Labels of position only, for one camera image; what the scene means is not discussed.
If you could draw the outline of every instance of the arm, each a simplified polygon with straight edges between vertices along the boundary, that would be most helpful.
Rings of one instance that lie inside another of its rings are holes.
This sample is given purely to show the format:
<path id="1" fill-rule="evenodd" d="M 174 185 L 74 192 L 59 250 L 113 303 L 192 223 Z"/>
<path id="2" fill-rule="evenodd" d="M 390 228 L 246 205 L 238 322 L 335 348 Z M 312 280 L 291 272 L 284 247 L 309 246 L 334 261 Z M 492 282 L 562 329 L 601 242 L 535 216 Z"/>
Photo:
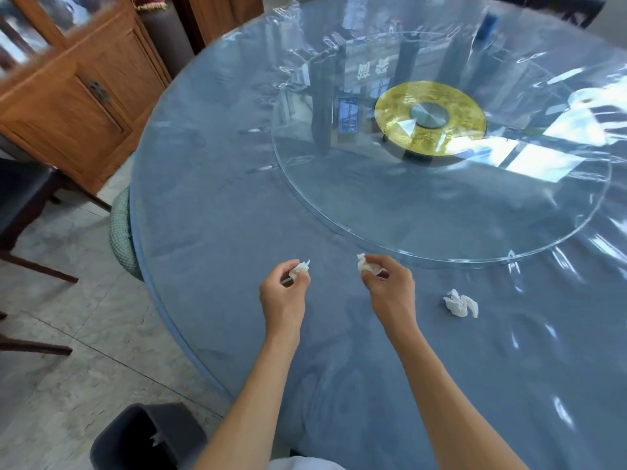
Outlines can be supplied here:
<path id="1" fill-rule="evenodd" d="M 366 255 L 387 278 L 362 273 L 372 308 L 398 354 L 442 470 L 529 470 L 461 392 L 416 323 L 411 272 L 388 256 Z"/>
<path id="2" fill-rule="evenodd" d="M 268 466 L 309 286 L 307 272 L 299 273 L 296 281 L 288 284 L 291 286 L 281 285 L 296 265 L 298 260 L 279 264 L 259 287 L 266 339 L 246 384 L 194 470 L 262 470 Z"/>

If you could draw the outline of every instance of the forearm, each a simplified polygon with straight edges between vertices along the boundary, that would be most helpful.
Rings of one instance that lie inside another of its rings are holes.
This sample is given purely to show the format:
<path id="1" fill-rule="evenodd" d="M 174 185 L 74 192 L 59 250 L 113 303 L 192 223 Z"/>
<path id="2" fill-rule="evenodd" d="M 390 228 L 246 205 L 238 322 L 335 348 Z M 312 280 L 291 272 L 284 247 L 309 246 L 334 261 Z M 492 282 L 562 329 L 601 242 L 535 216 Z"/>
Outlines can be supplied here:
<path id="1" fill-rule="evenodd" d="M 268 466 L 295 349 L 293 339 L 266 339 L 244 388 L 194 470 L 262 470 Z"/>
<path id="2" fill-rule="evenodd" d="M 463 395 L 417 327 L 391 339 L 442 470 L 528 470 Z"/>

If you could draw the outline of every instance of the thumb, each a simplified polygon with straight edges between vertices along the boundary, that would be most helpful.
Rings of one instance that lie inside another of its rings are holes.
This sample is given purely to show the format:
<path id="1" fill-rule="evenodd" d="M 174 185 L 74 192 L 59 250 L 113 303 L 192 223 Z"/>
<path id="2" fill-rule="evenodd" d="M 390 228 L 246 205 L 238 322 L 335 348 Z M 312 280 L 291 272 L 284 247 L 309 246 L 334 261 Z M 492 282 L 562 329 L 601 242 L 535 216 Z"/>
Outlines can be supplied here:
<path id="1" fill-rule="evenodd" d="M 309 287 L 311 281 L 312 280 L 311 277 L 309 277 L 309 272 L 301 271 L 296 276 L 296 280 L 294 280 L 294 285 L 292 285 L 290 288 L 296 287 L 296 289 L 301 289 L 305 291 L 307 290 L 307 287 Z"/>
<path id="2" fill-rule="evenodd" d="M 372 292 L 372 289 L 379 283 L 379 279 L 369 271 L 363 271 L 361 273 L 361 280 L 370 292 Z"/>

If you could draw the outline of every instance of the gold turntable base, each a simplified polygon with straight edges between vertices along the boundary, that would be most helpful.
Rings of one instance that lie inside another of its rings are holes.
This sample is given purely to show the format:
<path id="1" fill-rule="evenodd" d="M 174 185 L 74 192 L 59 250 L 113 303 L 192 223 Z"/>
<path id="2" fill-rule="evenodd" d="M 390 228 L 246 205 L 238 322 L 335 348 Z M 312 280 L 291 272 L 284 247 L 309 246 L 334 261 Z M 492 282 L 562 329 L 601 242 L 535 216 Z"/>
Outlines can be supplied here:
<path id="1" fill-rule="evenodd" d="M 393 143 L 418 155 L 446 157 L 451 139 L 483 138 L 487 121 L 483 110 L 463 92 L 432 81 L 413 81 L 383 93 L 374 117 Z"/>

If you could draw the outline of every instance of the glass cabinet door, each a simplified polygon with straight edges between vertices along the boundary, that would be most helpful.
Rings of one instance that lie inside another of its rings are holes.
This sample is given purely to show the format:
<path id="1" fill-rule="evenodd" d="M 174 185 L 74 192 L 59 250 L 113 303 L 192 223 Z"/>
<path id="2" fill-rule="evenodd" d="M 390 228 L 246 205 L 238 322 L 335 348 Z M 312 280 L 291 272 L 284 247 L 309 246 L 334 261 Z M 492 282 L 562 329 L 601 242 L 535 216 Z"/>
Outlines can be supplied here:
<path id="1" fill-rule="evenodd" d="M 82 26 L 114 5 L 115 0 L 37 0 L 51 20 L 63 33 Z"/>
<path id="2" fill-rule="evenodd" d="M 11 0 L 0 0 L 0 78 L 49 47 Z"/>

